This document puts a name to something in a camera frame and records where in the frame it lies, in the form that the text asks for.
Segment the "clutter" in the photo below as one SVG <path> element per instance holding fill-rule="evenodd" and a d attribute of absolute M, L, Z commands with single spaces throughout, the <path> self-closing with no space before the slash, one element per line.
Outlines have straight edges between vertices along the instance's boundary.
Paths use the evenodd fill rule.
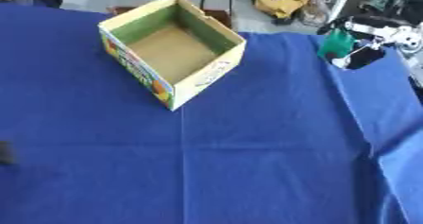
<path fill-rule="evenodd" d="M 324 0 L 309 0 L 299 13 L 299 21 L 306 26 L 322 26 L 330 15 Z"/>
<path fill-rule="evenodd" d="M 171 111 L 239 64 L 245 40 L 188 0 L 158 0 L 99 24 L 106 50 Z"/>
<path fill-rule="evenodd" d="M 309 0 L 253 0 L 254 7 L 276 18 L 276 24 L 290 24 L 294 13 Z"/>
<path fill-rule="evenodd" d="M 318 55 L 342 69 L 360 69 L 383 58 L 385 46 L 395 47 L 404 60 L 423 50 L 423 23 L 412 26 L 383 17 L 349 16 L 317 31 L 328 32 Z"/>

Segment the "cardboard box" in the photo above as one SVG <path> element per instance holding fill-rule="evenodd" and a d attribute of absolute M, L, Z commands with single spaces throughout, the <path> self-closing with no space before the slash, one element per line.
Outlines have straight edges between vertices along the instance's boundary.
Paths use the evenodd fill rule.
<path fill-rule="evenodd" d="M 106 50 L 174 111 L 239 64 L 245 40 L 188 0 L 158 0 L 99 24 Z"/>

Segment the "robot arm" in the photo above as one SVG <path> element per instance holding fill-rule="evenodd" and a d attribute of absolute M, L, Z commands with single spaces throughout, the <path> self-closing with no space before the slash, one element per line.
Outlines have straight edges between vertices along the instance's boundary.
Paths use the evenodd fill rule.
<path fill-rule="evenodd" d="M 423 48 L 423 24 L 412 26 L 382 17 L 350 16 L 322 26 L 329 32 L 319 56 L 343 69 L 359 69 L 385 55 L 385 46 L 395 47 L 405 59 Z"/>

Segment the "blue tablecloth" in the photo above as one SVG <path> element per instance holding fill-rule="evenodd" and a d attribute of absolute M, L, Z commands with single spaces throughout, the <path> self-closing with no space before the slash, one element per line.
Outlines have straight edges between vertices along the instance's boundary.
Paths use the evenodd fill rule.
<path fill-rule="evenodd" d="M 102 49 L 107 16 L 0 5 L 1 224 L 423 223 L 423 111 L 395 52 L 344 72 L 320 38 L 243 33 L 176 112 Z"/>

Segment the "yellow object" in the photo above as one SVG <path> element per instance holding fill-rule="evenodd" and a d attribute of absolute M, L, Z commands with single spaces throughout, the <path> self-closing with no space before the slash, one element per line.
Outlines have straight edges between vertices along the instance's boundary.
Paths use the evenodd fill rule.
<path fill-rule="evenodd" d="M 163 92 L 160 94 L 154 94 L 159 100 L 161 100 L 162 102 L 167 102 L 167 100 L 169 99 L 169 94 L 167 92 Z"/>
<path fill-rule="evenodd" d="M 287 18 L 297 9 L 307 5 L 309 0 L 255 0 L 254 6 L 278 18 Z"/>

